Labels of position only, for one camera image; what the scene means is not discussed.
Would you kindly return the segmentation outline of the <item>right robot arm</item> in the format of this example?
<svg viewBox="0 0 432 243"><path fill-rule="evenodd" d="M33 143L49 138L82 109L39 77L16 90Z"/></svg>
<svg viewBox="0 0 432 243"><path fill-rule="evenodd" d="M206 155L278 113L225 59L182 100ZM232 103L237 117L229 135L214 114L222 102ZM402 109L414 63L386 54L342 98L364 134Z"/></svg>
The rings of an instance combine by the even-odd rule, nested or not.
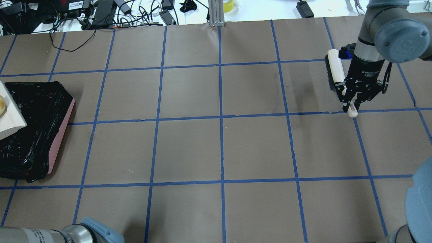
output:
<svg viewBox="0 0 432 243"><path fill-rule="evenodd" d="M408 6L408 0L370 0L357 42L327 52L330 89L349 117L357 117L361 103L387 92L393 64L431 61L431 20L414 17ZM381 242L431 242L431 175L428 158L406 191L406 224Z"/></svg>

